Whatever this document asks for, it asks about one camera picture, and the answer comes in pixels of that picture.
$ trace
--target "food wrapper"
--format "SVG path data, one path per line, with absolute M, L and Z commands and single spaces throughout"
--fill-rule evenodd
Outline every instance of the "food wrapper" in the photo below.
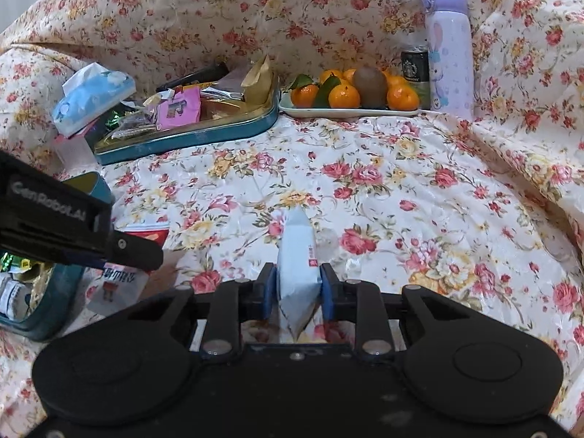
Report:
M 251 70 L 244 77 L 241 87 L 243 88 L 243 99 L 248 104 L 262 105 L 270 95 L 272 86 L 273 70 L 270 66 L 270 58 L 257 61 Z
M 201 91 L 197 86 L 183 87 L 171 99 L 158 106 L 156 130 L 182 127 L 199 123 L 201 116 Z
M 243 88 L 241 83 L 249 72 L 249 65 L 235 68 L 225 77 L 221 77 L 218 81 L 210 83 L 207 87 L 201 90 L 201 97 L 208 99 L 243 99 Z
M 154 241 L 162 247 L 168 237 L 169 227 L 167 222 L 160 222 L 154 225 L 130 225 L 122 230 Z M 101 285 L 93 292 L 87 309 L 99 315 L 109 316 L 132 306 L 138 301 L 149 277 L 150 272 L 116 263 L 106 263 L 101 274 Z
M 156 125 L 144 112 L 134 112 L 118 121 L 119 127 L 112 132 L 112 140 L 136 137 L 156 130 Z
M 314 231 L 303 209 L 296 206 L 284 224 L 277 265 L 280 313 L 295 341 L 312 316 L 321 283 Z

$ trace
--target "water bottle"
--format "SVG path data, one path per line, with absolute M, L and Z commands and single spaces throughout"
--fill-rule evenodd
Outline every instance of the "water bottle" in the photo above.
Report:
M 474 74 L 466 0 L 422 0 L 431 109 L 472 119 Z

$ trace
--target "orange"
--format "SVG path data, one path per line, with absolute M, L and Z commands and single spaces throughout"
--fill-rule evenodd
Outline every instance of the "orange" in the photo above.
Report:
M 339 71 L 338 69 L 329 69 L 329 70 L 325 70 L 322 72 L 322 74 L 320 75 L 320 77 L 318 78 L 318 81 L 321 84 L 325 83 L 325 80 L 331 76 L 337 76 L 338 78 L 342 78 L 343 77 L 343 73 L 341 71 Z
M 308 86 L 294 89 L 290 92 L 290 100 L 296 108 L 312 108 L 317 92 L 318 86 L 309 84 Z
M 361 96 L 353 86 L 341 84 L 331 90 L 329 105 L 331 108 L 359 108 Z
M 397 84 L 387 91 L 387 105 L 392 110 L 416 110 L 420 106 L 420 98 L 409 85 Z
M 396 76 L 390 73 L 388 70 L 382 71 L 383 75 L 385 76 L 385 80 L 387 81 L 387 86 L 395 86 L 395 85 L 403 85 L 408 84 L 408 81 L 405 80 L 402 76 Z
M 357 69 L 347 69 L 345 72 L 343 72 L 343 79 L 349 82 L 349 84 L 353 85 L 353 74 L 355 74 L 356 70 Z

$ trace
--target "bunny illustration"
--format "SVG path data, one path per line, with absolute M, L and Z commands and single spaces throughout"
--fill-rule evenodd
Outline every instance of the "bunny illustration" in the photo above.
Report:
M 432 109 L 448 105 L 448 97 L 442 86 L 442 62 L 440 61 L 440 46 L 442 45 L 442 26 L 440 23 L 433 25 L 434 38 L 429 38 L 430 51 L 428 51 L 428 62 L 430 65 L 430 81 L 432 82 Z

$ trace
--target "plate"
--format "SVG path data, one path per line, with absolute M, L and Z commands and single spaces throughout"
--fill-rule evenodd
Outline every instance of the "plate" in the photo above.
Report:
M 294 118 L 357 118 L 360 116 L 416 116 L 420 109 L 403 112 L 400 110 L 369 110 L 366 108 L 296 108 L 290 100 L 290 92 L 281 93 L 280 110 Z

